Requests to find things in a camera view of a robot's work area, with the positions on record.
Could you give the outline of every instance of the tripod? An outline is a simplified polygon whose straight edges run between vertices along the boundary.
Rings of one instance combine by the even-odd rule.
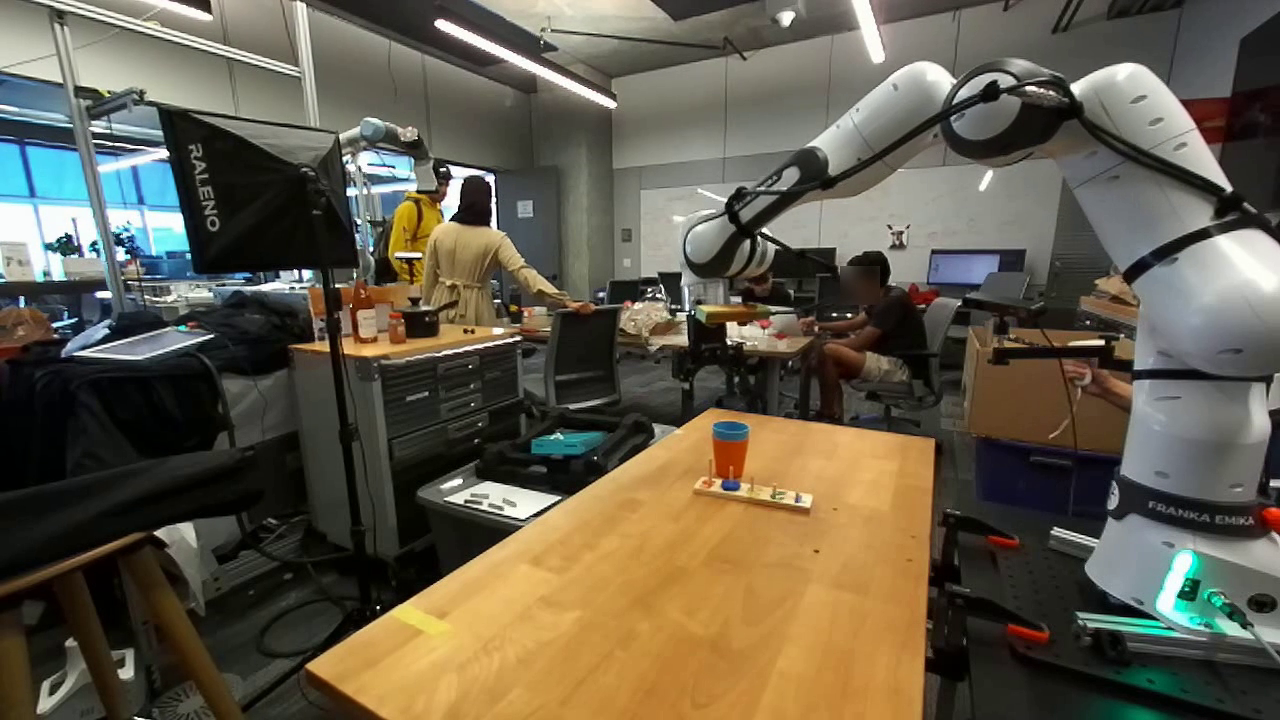
[[[243,708],[262,704],[265,695],[273,695],[291,672],[299,672],[313,655],[330,650],[331,645],[342,645],[346,637],[351,637],[358,629],[371,624],[381,617],[381,604],[371,595],[368,585],[368,541],[364,541],[364,507],[362,507],[362,480],[358,480],[358,454],[351,454],[351,407],[347,407],[347,380],[346,380],[346,326],[338,319],[342,312],[342,290],[331,288],[331,269],[319,264],[319,312],[324,312],[324,340],[330,340],[330,377],[331,377],[331,403],[338,403],[338,439],[342,439],[342,454],[346,454],[346,493],[347,493],[347,530],[351,530],[351,568],[358,568],[358,604],[346,609],[346,617],[331,624],[331,631],[303,650],[289,672],[282,672],[276,678],[268,678],[262,691],[253,691],[253,698],[243,698]]]

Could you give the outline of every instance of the robotic arm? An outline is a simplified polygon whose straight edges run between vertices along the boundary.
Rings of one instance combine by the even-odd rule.
[[[1280,507],[1256,493],[1280,245],[1157,71],[1112,65],[1068,82],[997,59],[955,82],[939,65],[907,65],[683,229],[683,297],[718,298],[726,279],[767,269],[767,218],[813,190],[863,190],[935,136],[979,165],[1058,161],[1146,298],[1112,517],[1083,571],[1185,631],[1280,645]]]

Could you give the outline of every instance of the orange cup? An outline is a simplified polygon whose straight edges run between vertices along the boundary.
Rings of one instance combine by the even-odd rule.
[[[713,470],[726,493],[737,493],[748,470],[751,427],[746,418],[719,418],[713,427]]]

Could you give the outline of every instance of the person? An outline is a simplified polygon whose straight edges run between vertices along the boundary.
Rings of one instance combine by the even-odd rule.
[[[790,282],[773,279],[773,270],[746,274],[746,302],[794,302]]]
[[[849,290],[863,312],[855,319],[839,319],[835,330],[849,334],[818,342],[818,418],[843,425],[843,380],[904,385],[913,380],[907,354],[929,350],[921,308],[907,290],[892,288],[887,274],[892,269],[883,250],[860,250],[849,260]]]
[[[397,274],[381,274],[381,282],[386,279],[402,279],[409,288],[424,282],[424,254],[429,254],[434,233],[443,218],[443,211],[439,211],[443,190],[449,190],[449,167],[443,165],[422,165],[416,167],[416,190],[409,190],[392,211],[392,235],[389,235],[386,269],[392,269]]]
[[[1096,368],[1088,358],[1063,358],[1063,377],[1076,386],[1083,386],[1083,391],[1092,391],[1092,394],[1100,394],[1100,401],[1110,401],[1110,403],[1115,403],[1126,410],[1131,407],[1131,385],[1126,377],[1110,373],[1110,368]]]
[[[493,229],[493,187],[486,175],[468,175],[459,203],[449,225],[429,238],[424,254],[424,297],[429,302],[458,308],[443,312],[453,324],[493,324],[493,282],[487,270],[503,269],[536,298],[577,308],[551,279],[546,279],[514,245],[509,233]]]

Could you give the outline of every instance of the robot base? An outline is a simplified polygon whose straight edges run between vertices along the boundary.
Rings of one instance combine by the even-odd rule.
[[[1100,541],[1058,526],[1054,546],[1088,557],[1096,587],[1149,610],[1149,621],[1076,610],[1081,631],[1112,631],[1149,655],[1280,666],[1280,575],[1261,571],[1280,571],[1276,559],[1261,559],[1276,557],[1272,537],[1225,541],[1129,517]]]

